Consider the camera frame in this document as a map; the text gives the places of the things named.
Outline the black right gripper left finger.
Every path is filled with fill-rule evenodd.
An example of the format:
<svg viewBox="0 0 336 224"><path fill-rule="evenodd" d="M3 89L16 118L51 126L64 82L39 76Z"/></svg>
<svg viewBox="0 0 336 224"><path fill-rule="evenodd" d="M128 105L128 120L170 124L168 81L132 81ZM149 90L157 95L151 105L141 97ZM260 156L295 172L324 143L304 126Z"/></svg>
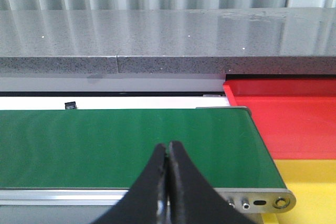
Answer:
<svg viewBox="0 0 336 224"><path fill-rule="evenodd" d="M166 223L166 185L166 148L158 144L128 192L93 223Z"/></svg>

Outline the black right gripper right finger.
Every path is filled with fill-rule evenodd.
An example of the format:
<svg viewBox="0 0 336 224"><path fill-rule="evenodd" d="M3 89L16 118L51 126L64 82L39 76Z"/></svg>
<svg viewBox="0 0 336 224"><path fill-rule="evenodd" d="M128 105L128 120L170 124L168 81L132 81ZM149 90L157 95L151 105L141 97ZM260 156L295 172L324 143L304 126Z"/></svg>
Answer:
<svg viewBox="0 0 336 224"><path fill-rule="evenodd" d="M169 144L171 223L253 223L230 206L200 173L183 144Z"/></svg>

